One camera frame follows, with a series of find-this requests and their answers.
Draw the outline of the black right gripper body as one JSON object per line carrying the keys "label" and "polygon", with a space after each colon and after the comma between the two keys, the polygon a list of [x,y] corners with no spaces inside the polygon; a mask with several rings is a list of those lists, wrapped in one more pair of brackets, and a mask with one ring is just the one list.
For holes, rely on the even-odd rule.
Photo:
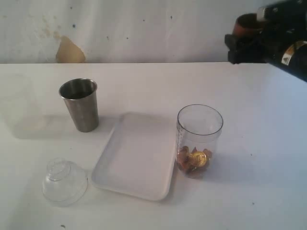
{"label": "black right gripper body", "polygon": [[262,28],[250,29],[236,24],[232,34],[224,37],[228,47],[228,61],[240,63],[292,64],[295,53],[295,23],[267,23]]}

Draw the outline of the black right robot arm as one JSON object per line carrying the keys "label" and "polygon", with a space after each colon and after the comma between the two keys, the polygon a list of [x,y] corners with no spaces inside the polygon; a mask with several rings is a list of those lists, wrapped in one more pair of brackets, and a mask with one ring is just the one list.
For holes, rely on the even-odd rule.
{"label": "black right robot arm", "polygon": [[307,81],[307,31],[269,23],[253,35],[226,34],[232,64],[268,63]]}

